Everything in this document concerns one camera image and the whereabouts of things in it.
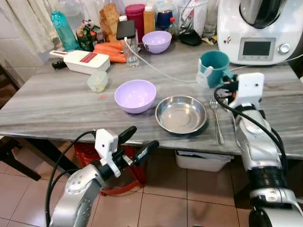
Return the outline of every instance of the lavender bowl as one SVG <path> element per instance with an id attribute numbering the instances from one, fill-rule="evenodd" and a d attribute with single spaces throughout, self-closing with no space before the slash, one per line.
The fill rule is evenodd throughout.
<path id="1" fill-rule="evenodd" d="M 115 101 L 124 111 L 139 114 L 151 108 L 156 94 L 156 87 L 151 82 L 135 79 L 117 88 Z"/>
<path id="2" fill-rule="evenodd" d="M 144 47 L 151 53 L 161 53 L 165 51 L 171 41 L 171 34 L 165 31 L 149 32 L 142 38 Z"/>

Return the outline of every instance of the gray marble countertop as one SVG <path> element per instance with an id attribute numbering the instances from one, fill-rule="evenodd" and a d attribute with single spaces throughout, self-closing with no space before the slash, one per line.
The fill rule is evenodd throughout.
<path id="1" fill-rule="evenodd" d="M 197 60 L 204 52 L 217 49 L 202 44 L 198 47 L 172 44 L 159 55 L 140 53 L 150 64 L 179 79 L 195 79 Z M 109 85 L 102 93 L 94 93 L 87 86 L 89 75 L 69 71 L 54 71 L 50 60 L 0 110 L 0 135 L 50 140 L 73 140 L 91 129 L 111 129 L 122 132 L 136 125 L 137 133 L 128 141 L 141 145 L 159 140 L 162 148 L 204 151 L 239 155 L 234 140 L 231 117 L 219 108 L 220 127 L 225 144 L 218 145 L 215 137 L 214 114 L 209 109 L 211 90 L 203 90 L 197 83 L 169 79 L 145 63 L 137 68 L 126 64 L 112 64 L 107 71 Z M 267 120 L 281 135 L 290 158 L 303 159 L 303 87 L 288 64 L 243 68 L 234 73 L 261 72 L 265 74 L 261 107 Z M 114 92 L 122 83 L 132 79 L 146 79 L 157 88 L 154 107 L 142 114 L 128 114 L 115 103 Z M 193 96 L 208 110 L 208 127 L 196 135 L 176 136 L 161 128 L 155 119 L 157 103 L 172 95 Z M 93 141 L 85 137 L 83 141 Z"/>

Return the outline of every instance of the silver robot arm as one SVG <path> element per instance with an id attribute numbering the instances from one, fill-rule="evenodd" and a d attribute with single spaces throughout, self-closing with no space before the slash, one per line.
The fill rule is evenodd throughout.
<path id="1" fill-rule="evenodd" d="M 257 107 L 262 97 L 264 75 L 242 74 L 237 78 L 235 108 L 272 132 L 269 123 Z M 273 140 L 247 118 L 235 114 L 235 137 L 241 148 L 245 171 L 252 191 L 250 227 L 302 227 L 303 212 L 295 194 L 287 188 L 287 180 Z"/>
<path id="2" fill-rule="evenodd" d="M 73 173 L 55 207 L 50 226 L 85 227 L 92 204 L 104 184 L 100 172 L 92 164 Z"/>
<path id="3" fill-rule="evenodd" d="M 126 156 L 120 144 L 129 140 L 136 129 L 132 126 L 119 136 L 111 131 L 97 130 L 95 149 L 106 160 L 94 161 L 69 177 L 64 194 L 54 209 L 50 227 L 85 227 L 92 204 L 105 186 L 105 181 L 111 176 L 118 177 L 128 166 L 141 165 L 148 154 L 159 146 L 159 142 L 154 140 L 142 147 L 135 157 Z"/>

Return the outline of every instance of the metal plate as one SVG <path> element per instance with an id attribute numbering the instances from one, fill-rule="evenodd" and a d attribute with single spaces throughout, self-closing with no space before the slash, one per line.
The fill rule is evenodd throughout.
<path id="1" fill-rule="evenodd" d="M 157 105 L 156 119 L 165 130 L 188 134 L 203 127 L 207 121 L 207 111 L 202 103 L 189 96 L 172 96 Z"/>

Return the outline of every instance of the white curtain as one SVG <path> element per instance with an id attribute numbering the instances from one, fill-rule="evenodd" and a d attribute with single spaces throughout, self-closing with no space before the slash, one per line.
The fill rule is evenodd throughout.
<path id="1" fill-rule="evenodd" d="M 32 52 L 53 49 L 52 40 L 57 37 L 45 0 L 6 0 L 8 13 L 20 37 Z"/>

